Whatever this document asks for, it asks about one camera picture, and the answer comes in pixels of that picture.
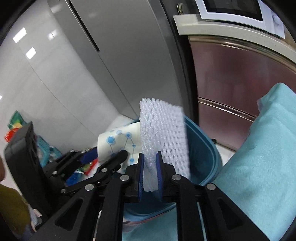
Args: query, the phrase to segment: microwave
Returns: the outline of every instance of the microwave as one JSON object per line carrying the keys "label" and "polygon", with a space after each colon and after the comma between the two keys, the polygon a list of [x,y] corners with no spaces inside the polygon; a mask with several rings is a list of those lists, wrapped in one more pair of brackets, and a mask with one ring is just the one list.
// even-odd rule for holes
{"label": "microwave", "polygon": [[202,20],[235,22],[285,38],[284,24],[261,0],[195,0]]}

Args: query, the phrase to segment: blue circle pattern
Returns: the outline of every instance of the blue circle pattern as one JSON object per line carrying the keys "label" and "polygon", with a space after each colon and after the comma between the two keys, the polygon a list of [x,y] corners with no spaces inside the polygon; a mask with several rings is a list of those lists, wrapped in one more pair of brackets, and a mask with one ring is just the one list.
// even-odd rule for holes
{"label": "blue circle pattern", "polygon": [[106,141],[108,144],[112,145],[115,143],[115,138],[113,136],[108,136]]}
{"label": "blue circle pattern", "polygon": [[126,138],[127,139],[131,139],[131,137],[132,137],[132,134],[130,132],[126,133]]}

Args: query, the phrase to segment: white countertop edge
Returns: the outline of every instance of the white countertop edge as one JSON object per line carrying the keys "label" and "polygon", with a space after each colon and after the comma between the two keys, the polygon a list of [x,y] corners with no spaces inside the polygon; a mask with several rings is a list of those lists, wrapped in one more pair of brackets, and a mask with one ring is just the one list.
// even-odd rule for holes
{"label": "white countertop edge", "polygon": [[179,35],[216,35],[242,39],[272,49],[296,63],[296,51],[272,35],[231,23],[198,22],[195,14],[173,17]]}

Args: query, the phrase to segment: microwave door window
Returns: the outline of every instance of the microwave door window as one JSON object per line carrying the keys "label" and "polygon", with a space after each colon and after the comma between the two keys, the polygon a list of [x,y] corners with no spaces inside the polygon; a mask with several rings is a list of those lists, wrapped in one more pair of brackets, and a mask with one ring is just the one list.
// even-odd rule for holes
{"label": "microwave door window", "polygon": [[258,0],[204,0],[208,12],[235,14],[263,21]]}

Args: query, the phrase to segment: white foam net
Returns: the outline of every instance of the white foam net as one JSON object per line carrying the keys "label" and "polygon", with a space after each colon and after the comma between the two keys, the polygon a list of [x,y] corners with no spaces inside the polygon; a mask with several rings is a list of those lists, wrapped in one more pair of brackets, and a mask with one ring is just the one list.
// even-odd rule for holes
{"label": "white foam net", "polygon": [[190,178],[189,156],[183,109],[161,100],[140,101],[140,134],[144,154],[143,188],[158,189],[156,153],[174,166],[176,173]]}

